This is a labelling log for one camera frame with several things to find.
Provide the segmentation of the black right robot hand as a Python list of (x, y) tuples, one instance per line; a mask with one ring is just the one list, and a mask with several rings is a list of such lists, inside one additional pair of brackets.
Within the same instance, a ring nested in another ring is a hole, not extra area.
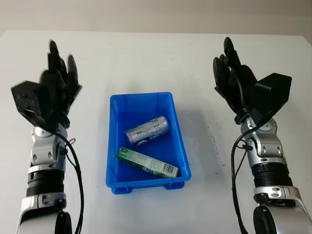
[(257, 82), (252, 70), (243, 65), (233, 42), (229, 37), (224, 40), (224, 53), (213, 60), (215, 90), (226, 100), (236, 114), (236, 121), (251, 112), (253, 88)]

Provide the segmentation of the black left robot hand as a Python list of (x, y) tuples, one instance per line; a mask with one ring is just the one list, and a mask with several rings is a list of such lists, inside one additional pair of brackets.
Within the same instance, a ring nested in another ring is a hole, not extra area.
[(64, 128), (69, 128), (67, 117), (82, 86), (78, 82), (78, 71), (73, 55), (69, 55), (67, 63), (59, 55), (55, 41), (49, 42), (48, 69), (40, 77), (40, 84), (45, 85), (51, 97), (53, 117)]

